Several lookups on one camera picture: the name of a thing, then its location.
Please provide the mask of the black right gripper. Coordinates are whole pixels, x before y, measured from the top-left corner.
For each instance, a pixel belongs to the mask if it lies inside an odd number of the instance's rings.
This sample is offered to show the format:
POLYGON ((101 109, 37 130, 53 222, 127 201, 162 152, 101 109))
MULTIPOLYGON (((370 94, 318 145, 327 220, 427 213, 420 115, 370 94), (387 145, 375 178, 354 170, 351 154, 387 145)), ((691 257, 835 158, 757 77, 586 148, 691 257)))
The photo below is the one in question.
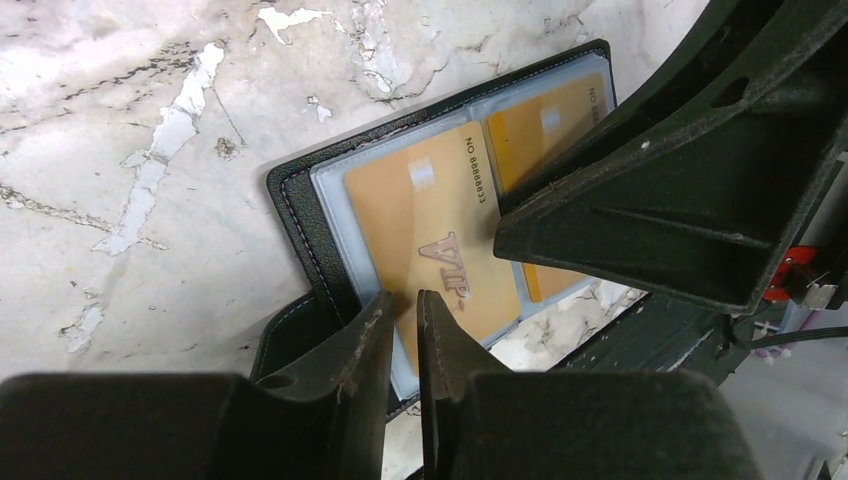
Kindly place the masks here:
POLYGON ((712 1, 637 91, 508 194, 494 253, 724 313, 836 310, 846 147, 846 3, 712 1))

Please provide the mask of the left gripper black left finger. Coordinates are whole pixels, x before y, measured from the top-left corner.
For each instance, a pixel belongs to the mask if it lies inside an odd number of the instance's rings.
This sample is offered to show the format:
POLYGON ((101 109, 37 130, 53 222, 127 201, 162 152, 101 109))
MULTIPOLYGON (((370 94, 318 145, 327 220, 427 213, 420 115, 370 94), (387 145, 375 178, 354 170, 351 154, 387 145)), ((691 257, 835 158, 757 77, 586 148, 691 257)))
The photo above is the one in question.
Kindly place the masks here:
POLYGON ((31 374, 1 386, 5 479, 377 479, 393 299, 259 382, 31 374))

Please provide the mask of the gold credit card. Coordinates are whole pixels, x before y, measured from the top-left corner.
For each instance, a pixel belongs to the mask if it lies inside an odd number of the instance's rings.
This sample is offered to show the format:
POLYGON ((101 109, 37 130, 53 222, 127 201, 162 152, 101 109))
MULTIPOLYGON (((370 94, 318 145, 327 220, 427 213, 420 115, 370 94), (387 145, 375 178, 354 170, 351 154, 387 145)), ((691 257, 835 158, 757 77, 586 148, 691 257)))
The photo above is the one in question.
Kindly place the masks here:
POLYGON ((522 310, 512 264, 493 254, 500 218, 482 125, 423 128, 349 157, 340 179, 379 286, 396 296, 393 374, 413 390, 419 375, 416 300, 438 293, 477 342, 494 339, 522 310))
POLYGON ((515 85, 479 105, 498 189, 506 197, 608 115, 608 78, 571 72, 515 85))

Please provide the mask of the black leather card holder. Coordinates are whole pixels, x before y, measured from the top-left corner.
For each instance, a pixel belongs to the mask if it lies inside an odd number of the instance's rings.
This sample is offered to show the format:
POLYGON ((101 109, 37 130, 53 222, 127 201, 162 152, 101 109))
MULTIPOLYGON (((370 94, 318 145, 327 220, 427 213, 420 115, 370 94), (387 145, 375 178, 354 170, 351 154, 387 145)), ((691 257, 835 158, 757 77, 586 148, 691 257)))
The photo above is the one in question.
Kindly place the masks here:
POLYGON ((604 90, 613 94, 610 45, 603 39, 590 40, 418 109, 400 111, 371 128, 272 168, 267 175, 268 192, 312 290, 273 317, 263 334, 252 379, 258 380, 287 365, 322 342, 349 323, 362 304, 355 292, 353 275, 343 264, 342 249, 333 236, 323 195, 312 179, 314 167, 420 133, 456 114, 479 108, 485 100, 515 97, 523 87, 575 76, 591 66, 599 67, 604 90))

